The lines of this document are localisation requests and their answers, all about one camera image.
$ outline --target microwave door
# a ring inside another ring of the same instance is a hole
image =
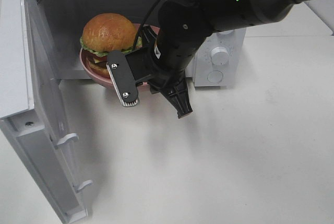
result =
[[[87,216],[47,21],[38,0],[2,0],[0,128],[60,220]]]

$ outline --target white microwave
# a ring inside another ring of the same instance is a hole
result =
[[[113,12],[139,23],[154,0],[2,0],[0,16],[0,128],[63,223],[87,216],[59,84],[88,79],[79,61],[79,38],[93,16]],[[159,26],[157,10],[148,24]],[[187,69],[195,86],[230,86],[245,29],[216,33]],[[212,51],[228,56],[215,63]],[[219,71],[223,79],[210,80]]]

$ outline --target plate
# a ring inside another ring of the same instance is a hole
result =
[[[139,24],[134,24],[134,25],[135,25],[136,29],[139,28]],[[160,30],[158,27],[151,26],[151,28],[153,29],[153,31],[156,34],[158,34],[158,32]],[[102,77],[101,75],[98,75],[98,74],[96,74],[92,71],[92,69],[90,68],[90,66],[87,63],[88,60],[86,58],[84,58],[81,53],[82,53],[82,48],[80,49],[80,53],[79,53],[80,63],[82,64],[84,70],[87,72],[88,76],[92,80],[94,80],[96,83],[100,84],[101,86],[104,86],[106,88],[114,88],[114,85],[113,85],[110,78]]]

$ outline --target cable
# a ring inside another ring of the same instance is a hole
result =
[[[152,5],[152,7],[148,10],[148,12],[146,13],[144,19],[142,20],[139,28],[138,28],[138,31],[136,33],[136,37],[135,37],[135,41],[134,41],[134,44],[132,45],[132,51],[134,49],[136,49],[136,45],[137,45],[137,41],[138,41],[138,37],[139,37],[139,34],[142,30],[142,27],[144,26],[144,24],[146,23],[146,20],[148,19],[148,17],[150,17],[151,13],[153,12],[153,10],[155,9],[155,7],[158,5],[158,3],[160,2],[161,0],[156,0],[154,2],[154,4]]]

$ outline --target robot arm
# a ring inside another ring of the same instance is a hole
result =
[[[185,68],[206,37],[214,32],[282,20],[294,4],[306,0],[167,0],[159,10],[160,32],[150,27],[141,36],[143,48],[127,55],[113,51],[108,69],[122,105],[138,103],[137,86],[147,82],[177,109],[192,112]]]

